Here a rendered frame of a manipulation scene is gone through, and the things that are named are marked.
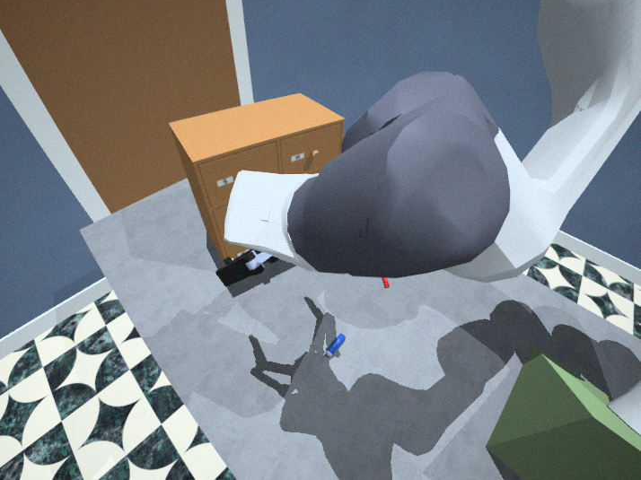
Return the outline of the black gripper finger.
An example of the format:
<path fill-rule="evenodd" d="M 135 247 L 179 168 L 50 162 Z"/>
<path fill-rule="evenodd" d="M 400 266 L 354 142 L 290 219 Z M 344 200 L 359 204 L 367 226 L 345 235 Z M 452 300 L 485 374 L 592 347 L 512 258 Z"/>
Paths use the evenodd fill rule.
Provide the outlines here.
<path fill-rule="evenodd" d="M 227 266 L 217 269 L 215 273 L 227 287 L 249 276 L 261 274 L 264 271 L 264 263 L 274 263 L 279 260 L 279 258 L 270 257 L 271 255 L 267 253 L 250 249 L 236 259 L 230 257 L 224 259 Z"/>

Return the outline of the brown wooden chest of drawers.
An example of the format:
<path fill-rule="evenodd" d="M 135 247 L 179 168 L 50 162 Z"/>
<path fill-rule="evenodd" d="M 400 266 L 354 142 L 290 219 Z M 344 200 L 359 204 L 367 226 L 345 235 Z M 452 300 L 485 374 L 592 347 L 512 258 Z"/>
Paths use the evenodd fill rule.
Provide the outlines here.
<path fill-rule="evenodd" d="M 278 174 L 282 174 L 280 139 L 337 123 L 341 124 L 340 155 L 345 119 L 301 93 L 169 123 L 206 231 L 222 260 L 227 258 L 224 245 L 228 242 L 222 242 L 212 210 L 229 201 L 209 204 L 198 164 L 274 141 Z"/>

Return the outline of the blue aa battery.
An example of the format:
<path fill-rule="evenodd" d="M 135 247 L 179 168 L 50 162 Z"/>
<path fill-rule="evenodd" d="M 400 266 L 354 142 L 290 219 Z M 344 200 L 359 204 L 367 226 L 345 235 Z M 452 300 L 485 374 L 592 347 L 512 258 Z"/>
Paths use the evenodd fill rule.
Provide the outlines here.
<path fill-rule="evenodd" d="M 337 351 L 337 349 L 345 339 L 346 337 L 343 334 L 339 334 L 339 336 L 335 339 L 335 341 L 331 344 L 331 346 L 326 351 L 326 354 L 331 357 L 332 354 L 334 354 Z"/>

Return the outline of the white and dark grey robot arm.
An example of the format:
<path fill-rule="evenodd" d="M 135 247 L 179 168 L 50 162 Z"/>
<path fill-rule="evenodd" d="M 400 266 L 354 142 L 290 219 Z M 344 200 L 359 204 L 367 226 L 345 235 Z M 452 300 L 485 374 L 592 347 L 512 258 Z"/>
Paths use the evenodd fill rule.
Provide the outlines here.
<path fill-rule="evenodd" d="M 522 163 L 462 76 L 420 72 L 320 173 L 238 172 L 224 240 L 321 273 L 519 276 L 641 110 L 641 0 L 541 0 L 538 42 L 552 119 Z"/>

